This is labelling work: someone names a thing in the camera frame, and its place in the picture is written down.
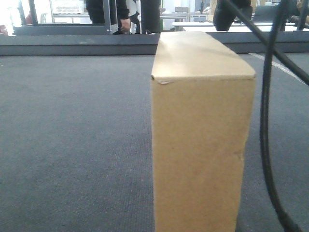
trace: metal frame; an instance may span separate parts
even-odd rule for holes
[[[266,51],[266,47],[251,32],[214,32],[209,35],[236,53]],[[154,55],[159,36],[159,34],[0,36],[0,56]],[[276,46],[287,53],[309,52],[309,31],[279,32]]]
[[[28,2],[33,24],[15,28],[14,35],[110,35],[118,31],[116,0],[103,0],[104,24],[39,24],[34,0]]]

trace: cardboard box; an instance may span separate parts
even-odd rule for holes
[[[254,76],[205,33],[161,33],[151,81],[156,232],[235,231]]]

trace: black jacket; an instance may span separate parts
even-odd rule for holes
[[[129,10],[126,7],[126,0],[116,0],[117,15],[119,19],[128,19]],[[86,8],[88,12],[103,12],[103,0],[87,0]]]

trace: black trousers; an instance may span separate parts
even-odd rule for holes
[[[141,30],[146,32],[160,32],[160,0],[141,0]]]

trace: desk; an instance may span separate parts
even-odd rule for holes
[[[188,13],[170,13],[160,15],[160,19],[178,19],[181,22],[183,22],[183,20],[188,21],[188,17]]]
[[[65,14],[53,14],[53,18],[71,18],[74,23],[74,18],[89,18],[88,13],[65,13]]]
[[[190,28],[190,27],[214,27],[212,22],[173,22],[172,25],[175,27],[176,30],[180,30],[181,28]],[[271,27],[272,23],[256,23],[255,24],[258,27]],[[294,23],[287,23],[286,24],[287,27],[294,27]],[[235,30],[232,28],[246,28],[247,26],[244,23],[232,23],[231,28],[229,31],[231,30]]]
[[[257,26],[261,31],[271,31],[271,26]],[[202,31],[202,32],[226,32],[226,31],[217,31],[216,28],[214,26],[205,26],[205,27],[184,27],[183,28],[184,31]],[[286,26],[285,27],[285,31],[295,31],[297,30],[297,27],[294,26]],[[244,27],[231,27],[230,30],[228,32],[251,32],[251,30],[244,26]]]
[[[205,22],[206,20],[208,20],[208,15],[209,13],[189,13],[189,20],[191,22],[191,19],[196,19],[196,18],[201,18],[201,21]]]

